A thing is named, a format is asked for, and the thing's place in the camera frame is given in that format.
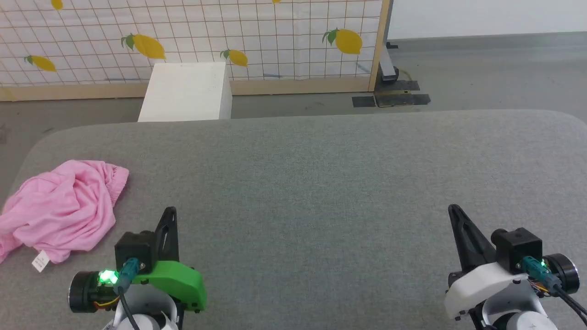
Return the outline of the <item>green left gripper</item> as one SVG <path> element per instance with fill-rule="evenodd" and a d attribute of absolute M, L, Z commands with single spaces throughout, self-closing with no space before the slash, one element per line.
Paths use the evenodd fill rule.
<path fill-rule="evenodd" d="M 155 267 L 139 274 L 133 284 L 149 284 L 170 295 L 190 311 L 207 308 L 207 290 L 203 276 L 179 262 L 176 207 L 166 207 L 155 230 Z"/>

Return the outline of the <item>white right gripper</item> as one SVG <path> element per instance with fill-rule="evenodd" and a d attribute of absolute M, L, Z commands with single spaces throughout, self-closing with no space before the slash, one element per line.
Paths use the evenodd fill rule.
<path fill-rule="evenodd" d="M 482 305 L 483 321 L 514 311 L 533 311 L 534 290 L 527 274 L 513 275 L 495 263 L 495 247 L 459 205 L 449 205 L 448 214 L 461 269 L 468 273 L 447 291 L 443 302 L 447 316 L 454 319 L 478 305 Z"/>

